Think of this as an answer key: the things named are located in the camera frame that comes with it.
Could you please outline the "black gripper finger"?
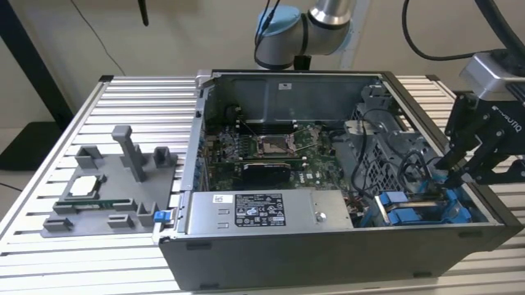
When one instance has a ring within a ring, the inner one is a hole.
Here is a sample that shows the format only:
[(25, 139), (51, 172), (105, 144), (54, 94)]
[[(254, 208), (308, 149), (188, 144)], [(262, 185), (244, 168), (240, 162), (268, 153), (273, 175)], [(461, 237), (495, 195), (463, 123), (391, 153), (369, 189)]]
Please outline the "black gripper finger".
[(479, 97), (473, 93), (459, 93), (445, 126), (445, 135), (451, 138), (449, 150), (435, 165), (440, 170), (449, 170), (475, 148), (477, 140), (469, 127), (476, 121), (477, 102)]
[(504, 172), (496, 172), (496, 166), (511, 156), (518, 155), (518, 135), (504, 129), (484, 129), (480, 134), (455, 138), (445, 155), (445, 167), (451, 168), (467, 155), (467, 150), (476, 148), (473, 157), (455, 170), (445, 180), (447, 188), (456, 188), (465, 182), (480, 185), (518, 183), (518, 160)]

